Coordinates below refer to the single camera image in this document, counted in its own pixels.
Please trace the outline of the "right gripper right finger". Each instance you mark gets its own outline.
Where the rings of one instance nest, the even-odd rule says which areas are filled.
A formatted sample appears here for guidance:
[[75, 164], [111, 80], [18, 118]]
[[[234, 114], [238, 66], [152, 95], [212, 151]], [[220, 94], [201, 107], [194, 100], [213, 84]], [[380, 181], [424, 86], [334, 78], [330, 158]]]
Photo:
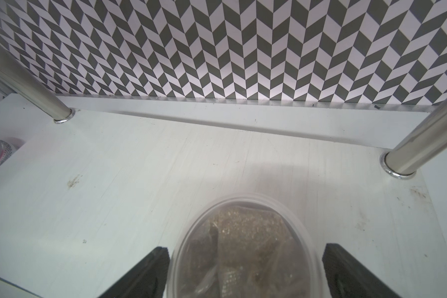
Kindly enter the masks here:
[[337, 243], [328, 243], [322, 257], [333, 298], [398, 298], [399, 295]]

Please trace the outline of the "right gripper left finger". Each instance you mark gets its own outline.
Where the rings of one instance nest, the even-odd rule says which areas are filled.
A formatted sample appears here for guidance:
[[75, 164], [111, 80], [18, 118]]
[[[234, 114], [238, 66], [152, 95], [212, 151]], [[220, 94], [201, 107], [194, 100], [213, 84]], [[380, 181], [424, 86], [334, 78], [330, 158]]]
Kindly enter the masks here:
[[169, 267], [168, 249], [156, 247], [99, 298], [162, 298]]

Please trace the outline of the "white two-tier shelf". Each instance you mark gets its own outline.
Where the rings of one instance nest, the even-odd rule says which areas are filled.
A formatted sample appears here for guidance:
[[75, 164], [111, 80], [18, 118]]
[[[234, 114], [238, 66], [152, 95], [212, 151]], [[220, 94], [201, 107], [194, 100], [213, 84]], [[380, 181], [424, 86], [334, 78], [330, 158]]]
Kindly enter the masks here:
[[284, 204], [318, 254], [338, 243], [405, 298], [447, 298], [447, 242], [421, 174], [383, 149], [77, 110], [0, 166], [0, 279], [22, 294], [97, 297], [213, 200]]

